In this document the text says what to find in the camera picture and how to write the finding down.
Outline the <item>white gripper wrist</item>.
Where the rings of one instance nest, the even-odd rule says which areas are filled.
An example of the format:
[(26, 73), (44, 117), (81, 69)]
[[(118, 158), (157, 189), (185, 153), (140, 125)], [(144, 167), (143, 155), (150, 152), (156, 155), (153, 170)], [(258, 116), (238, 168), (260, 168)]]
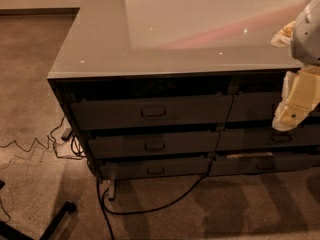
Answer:
[[(292, 57), (304, 64), (320, 64), (320, 0), (310, 0), (296, 18), (271, 39), (275, 47), (291, 44)], [(320, 103), (320, 67), (305, 65), (297, 73), (287, 72), (282, 101), (272, 127), (278, 131), (296, 128)]]

